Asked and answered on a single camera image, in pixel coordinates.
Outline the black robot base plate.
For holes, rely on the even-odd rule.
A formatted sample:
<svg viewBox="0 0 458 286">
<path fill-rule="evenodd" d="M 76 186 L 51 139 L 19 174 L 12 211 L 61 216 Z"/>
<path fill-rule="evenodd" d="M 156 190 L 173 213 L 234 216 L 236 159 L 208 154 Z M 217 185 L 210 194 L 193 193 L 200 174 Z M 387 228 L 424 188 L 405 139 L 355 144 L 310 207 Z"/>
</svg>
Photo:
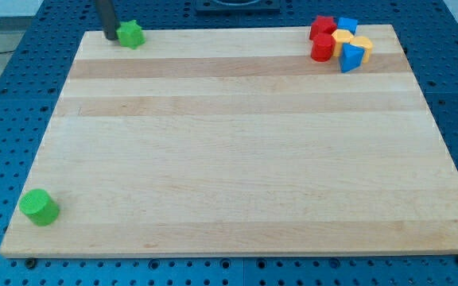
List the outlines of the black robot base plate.
<svg viewBox="0 0 458 286">
<path fill-rule="evenodd" d="M 281 0 L 195 0 L 198 12 L 279 11 Z"/>
</svg>

